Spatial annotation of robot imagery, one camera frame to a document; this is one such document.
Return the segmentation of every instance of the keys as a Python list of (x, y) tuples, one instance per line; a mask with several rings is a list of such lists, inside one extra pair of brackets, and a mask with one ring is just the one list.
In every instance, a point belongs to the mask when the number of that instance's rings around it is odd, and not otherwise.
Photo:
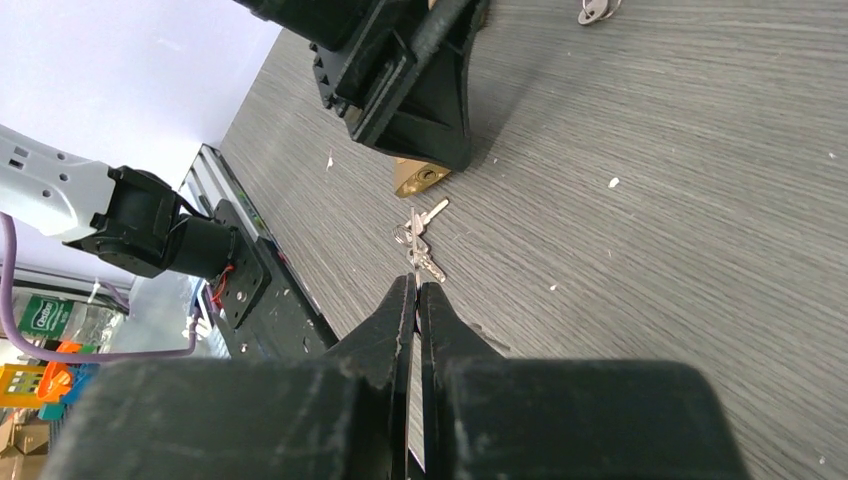
[[(427, 225), (429, 225), (430, 222), (433, 221), (433, 218), (436, 215), (438, 215), (442, 210), (447, 208), (449, 203), (450, 200), (444, 198), (442, 199), (442, 201), (437, 203), (436, 206), (433, 207), (429, 212), (423, 213), (421, 215), (421, 223), (419, 225), (416, 225), (415, 230), (417, 231), (415, 232), (415, 234), (421, 236), (421, 234), (423, 234), (424, 231), (427, 230)], [(411, 219), (403, 225), (398, 225), (394, 229), (395, 240), (397, 240), (397, 242), (401, 245), (405, 245), (407, 247), (412, 245), (412, 233), (413, 228)]]
[(429, 272), (439, 283), (444, 283), (447, 280), (445, 272), (436, 265), (433, 257), (430, 256), (430, 245), (421, 238), (421, 234), (427, 230), (427, 225), (433, 221), (433, 218), (444, 210), (449, 203), (450, 201), (447, 198), (442, 199), (429, 212), (425, 212), (424, 214), (417, 214), (415, 213), (415, 209), (412, 209), (410, 216), (407, 217), (409, 221), (404, 225), (396, 226), (394, 229), (395, 240), (401, 245), (408, 247), (406, 256), (412, 264), (412, 268), (415, 271), (415, 278), (419, 285), (420, 270)]

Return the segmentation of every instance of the red wire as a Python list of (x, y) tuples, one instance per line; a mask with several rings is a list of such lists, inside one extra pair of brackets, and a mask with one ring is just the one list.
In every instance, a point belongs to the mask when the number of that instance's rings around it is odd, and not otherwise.
[(224, 293), (224, 289), (227, 286), (227, 276), (229, 272), (232, 272), (236, 268), (232, 265), (227, 265), (227, 268), (224, 269), (224, 273), (221, 274), (221, 281), (218, 283), (218, 290), (215, 292), (215, 295), (212, 297), (212, 301), (215, 302), (219, 308), (222, 308), (221, 305), (221, 294)]

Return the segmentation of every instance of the table surface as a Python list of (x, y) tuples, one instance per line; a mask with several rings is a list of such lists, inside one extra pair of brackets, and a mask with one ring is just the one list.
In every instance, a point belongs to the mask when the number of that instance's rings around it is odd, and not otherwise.
[(392, 227), (448, 196), (426, 238), (505, 354), (690, 363), (756, 478), (848, 478), (844, 2), (625, 1), (590, 28), (579, 5), (495, 2), (474, 164), (418, 197), (321, 108), (288, 32), (224, 156), (339, 334), (408, 271)]

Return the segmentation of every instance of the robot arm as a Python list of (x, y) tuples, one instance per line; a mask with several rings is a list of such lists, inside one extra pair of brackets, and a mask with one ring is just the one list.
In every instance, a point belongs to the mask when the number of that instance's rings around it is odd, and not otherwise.
[(0, 212), (62, 242), (93, 235), (115, 181), (105, 163), (80, 158), (0, 125)]
[(232, 228), (180, 213), (155, 175), (111, 168), (0, 125), (0, 212), (135, 275), (214, 278), (233, 254)]

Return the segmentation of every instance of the silver key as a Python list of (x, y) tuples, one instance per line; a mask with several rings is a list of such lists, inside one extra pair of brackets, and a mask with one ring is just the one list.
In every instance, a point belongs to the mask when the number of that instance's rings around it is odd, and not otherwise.
[[(430, 224), (430, 222), (432, 222), (432, 221), (433, 221), (433, 217), (435, 217), (436, 215), (438, 215), (439, 213), (441, 213), (441, 211), (442, 211), (442, 210), (444, 210), (445, 208), (447, 208), (447, 206), (448, 206), (448, 204), (449, 204), (449, 203), (450, 203), (450, 200), (448, 200), (447, 198), (443, 198), (443, 199), (442, 199), (439, 203), (437, 203), (437, 204), (436, 204), (436, 206), (435, 206), (435, 207), (433, 207), (433, 208), (432, 208), (429, 212), (425, 212), (425, 213), (421, 214), (421, 225), (420, 225), (420, 227), (419, 227), (421, 230), (420, 230), (420, 231), (415, 232), (415, 234), (416, 234), (416, 235), (421, 235), (422, 233), (424, 233), (424, 230), (426, 230), (426, 229), (427, 229), (427, 225), (429, 225), (429, 224)], [(404, 227), (405, 227), (405, 228), (407, 228), (407, 229), (409, 229), (410, 231), (412, 231), (412, 220), (410, 220), (410, 221), (406, 222), (406, 224), (404, 225)]]
[[(417, 225), (417, 231), (415, 233), (419, 236), (424, 233), (424, 230), (427, 229), (427, 225), (429, 225), (430, 222), (433, 221), (433, 218), (438, 215), (442, 210), (444, 210), (449, 203), (450, 200), (444, 198), (442, 199), (442, 201), (437, 203), (436, 206), (433, 207), (429, 212), (424, 212), (423, 214), (421, 214), (421, 223)], [(396, 226), (392, 232), (395, 235), (395, 240), (397, 240), (397, 242), (401, 245), (405, 245), (407, 247), (412, 245), (413, 228), (411, 219), (403, 225)]]
[(580, 25), (591, 25), (604, 19), (609, 10), (609, 0), (590, 0), (585, 4), (577, 22)]
[(430, 256), (430, 247), (427, 244), (424, 244), (420, 239), (418, 241), (418, 252), (416, 254), (411, 248), (406, 252), (407, 258), (412, 263), (413, 266), (417, 266), (419, 268), (423, 268), (430, 272), (430, 275), (436, 279), (439, 283), (445, 283), (447, 280), (447, 275), (445, 272), (433, 262), (433, 257)]
[(442, 271), (441, 268), (438, 267), (435, 263), (433, 263), (433, 259), (430, 258), (430, 254), (425, 253), (421, 258), (421, 268), (430, 272), (430, 275), (436, 279), (439, 283), (445, 283), (445, 280), (448, 277), (445, 275), (445, 272)]

